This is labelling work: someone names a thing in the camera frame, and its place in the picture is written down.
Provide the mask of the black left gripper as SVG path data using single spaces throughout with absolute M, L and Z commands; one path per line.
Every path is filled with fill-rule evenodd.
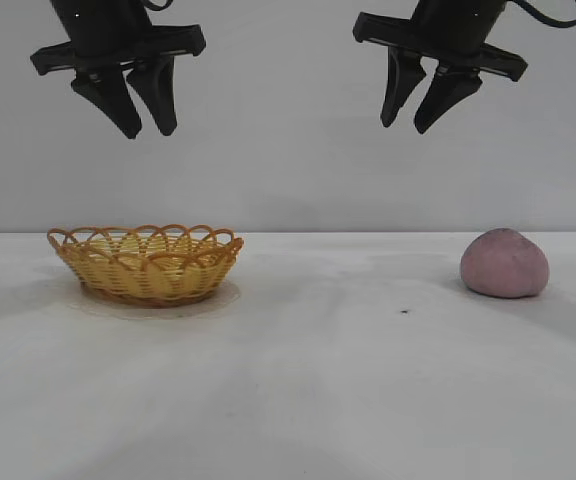
M 77 70 L 72 90 L 128 139 L 137 137 L 142 122 L 122 67 L 140 62 L 127 75 L 128 84 L 146 105 L 160 133 L 170 136 L 176 130 L 173 56 L 198 56 L 205 49 L 198 24 L 152 23 L 150 12 L 171 5 L 170 1 L 53 1 L 51 6 L 69 40 L 40 48 L 30 60 L 41 76 Z

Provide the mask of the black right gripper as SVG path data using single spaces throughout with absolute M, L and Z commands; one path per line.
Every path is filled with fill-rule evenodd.
M 388 128 L 394 123 L 399 110 L 425 78 L 421 57 L 440 64 L 414 116 L 420 134 L 478 92 L 482 85 L 480 71 L 518 81 L 527 62 L 486 43 L 504 8 L 503 1 L 429 0 L 418 2 L 409 19 L 361 12 L 353 27 L 355 40 L 389 47 L 382 125 Z

